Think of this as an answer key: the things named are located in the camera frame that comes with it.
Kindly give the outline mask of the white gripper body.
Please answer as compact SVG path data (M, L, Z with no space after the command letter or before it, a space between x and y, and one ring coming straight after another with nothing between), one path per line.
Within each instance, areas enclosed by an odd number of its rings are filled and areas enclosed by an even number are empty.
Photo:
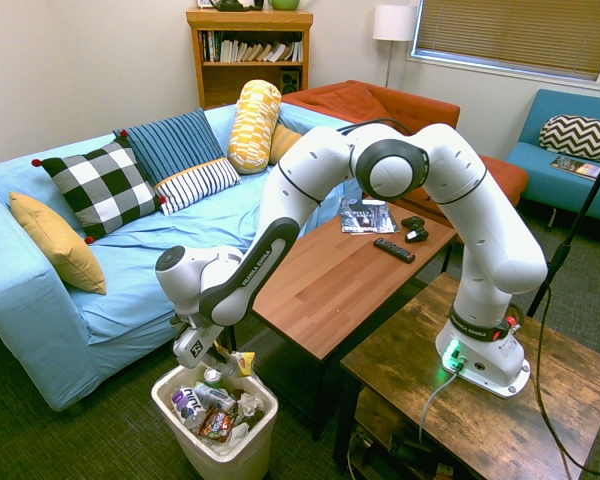
M173 353L178 363L188 369L198 365L214 341L221 334L221 327L185 327L173 342Z

